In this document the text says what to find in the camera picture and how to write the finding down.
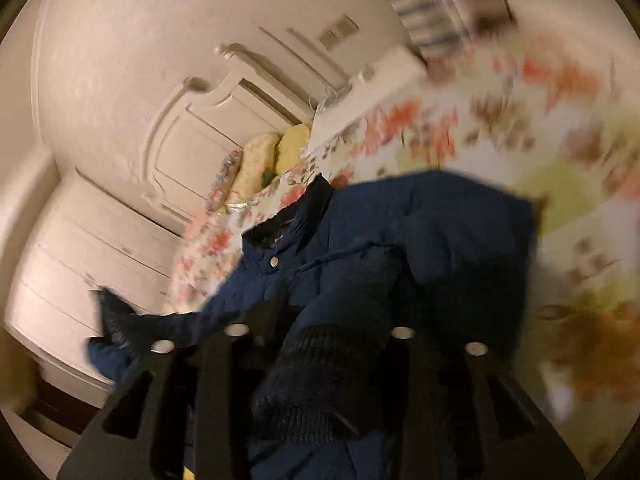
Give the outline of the black gloved left hand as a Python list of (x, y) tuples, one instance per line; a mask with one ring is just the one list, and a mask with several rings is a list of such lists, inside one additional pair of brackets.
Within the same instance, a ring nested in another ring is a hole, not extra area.
[(136, 310), (109, 288), (100, 287), (92, 294), (100, 310), (103, 336), (132, 358), (148, 352), (149, 338), (142, 333)]

